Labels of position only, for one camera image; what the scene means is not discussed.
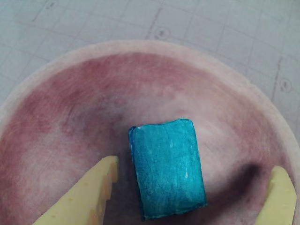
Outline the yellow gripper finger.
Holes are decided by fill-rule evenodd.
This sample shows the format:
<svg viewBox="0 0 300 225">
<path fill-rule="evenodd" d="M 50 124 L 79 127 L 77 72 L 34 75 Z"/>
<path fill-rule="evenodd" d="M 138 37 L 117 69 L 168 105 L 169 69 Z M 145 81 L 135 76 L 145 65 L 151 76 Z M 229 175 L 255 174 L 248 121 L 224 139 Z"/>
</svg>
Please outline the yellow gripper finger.
<svg viewBox="0 0 300 225">
<path fill-rule="evenodd" d="M 35 225 L 102 225 L 106 201 L 118 181 L 119 158 L 107 156 L 89 169 Z"/>
<path fill-rule="evenodd" d="M 256 218 L 256 223 L 258 225 L 291 225 L 296 200 L 296 191 L 287 171 L 278 165 L 273 167 L 265 202 Z"/>
</svg>

